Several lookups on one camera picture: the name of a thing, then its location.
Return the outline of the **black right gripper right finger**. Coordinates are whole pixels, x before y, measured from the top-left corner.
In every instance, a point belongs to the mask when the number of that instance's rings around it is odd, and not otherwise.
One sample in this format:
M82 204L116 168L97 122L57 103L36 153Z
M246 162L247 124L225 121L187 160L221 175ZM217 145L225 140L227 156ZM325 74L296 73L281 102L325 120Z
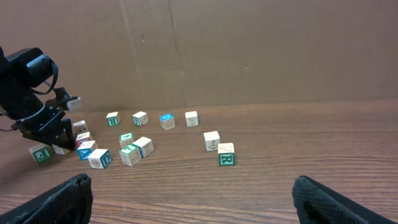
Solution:
M300 224L397 224L305 176L292 187Z

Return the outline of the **wooden block turtle drawing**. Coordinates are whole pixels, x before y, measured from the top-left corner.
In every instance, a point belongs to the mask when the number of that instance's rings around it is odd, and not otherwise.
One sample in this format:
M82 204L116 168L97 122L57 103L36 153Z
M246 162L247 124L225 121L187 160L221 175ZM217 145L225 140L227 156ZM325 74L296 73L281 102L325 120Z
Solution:
M56 154L65 155L65 154L68 154L68 153L70 152L69 149L65 149L65 148L63 148L63 147L59 147L59 146L54 145L54 144L52 145L52 148L54 149L54 151L55 151Z

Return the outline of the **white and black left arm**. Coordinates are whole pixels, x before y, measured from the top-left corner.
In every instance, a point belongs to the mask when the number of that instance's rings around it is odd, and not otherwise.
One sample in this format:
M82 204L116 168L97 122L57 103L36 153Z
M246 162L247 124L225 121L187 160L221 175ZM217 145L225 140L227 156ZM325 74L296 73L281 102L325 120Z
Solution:
M24 138L74 150L72 122L64 116L77 97L56 88L57 80L57 65L39 48L7 57L1 52L1 108L15 121L11 129Z

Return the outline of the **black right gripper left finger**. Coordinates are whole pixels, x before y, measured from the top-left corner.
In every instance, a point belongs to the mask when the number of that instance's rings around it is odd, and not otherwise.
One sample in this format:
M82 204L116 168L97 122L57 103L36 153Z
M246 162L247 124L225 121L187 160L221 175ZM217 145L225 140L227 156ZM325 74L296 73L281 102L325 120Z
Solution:
M93 204L91 178L78 174L1 215L10 224L86 224Z

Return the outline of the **wooden block red side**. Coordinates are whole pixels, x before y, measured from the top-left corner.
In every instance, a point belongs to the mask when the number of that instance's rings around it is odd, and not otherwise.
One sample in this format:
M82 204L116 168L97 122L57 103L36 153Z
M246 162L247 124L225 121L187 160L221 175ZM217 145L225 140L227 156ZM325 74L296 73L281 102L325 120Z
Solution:
M92 140L93 140L93 138L92 138L92 135L90 132L81 133L81 134L78 134L76 137L76 145L77 145L77 147L80 147L80 145L83 142L92 141Z

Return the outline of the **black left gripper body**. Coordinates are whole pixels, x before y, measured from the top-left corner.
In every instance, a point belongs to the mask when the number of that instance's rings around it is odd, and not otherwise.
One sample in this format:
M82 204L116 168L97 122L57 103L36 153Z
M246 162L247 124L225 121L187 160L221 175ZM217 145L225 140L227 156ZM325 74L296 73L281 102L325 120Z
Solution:
M14 129L19 129L24 138L74 150L76 142L73 137L72 123L64 116L63 110L43 105L32 116L17 119Z

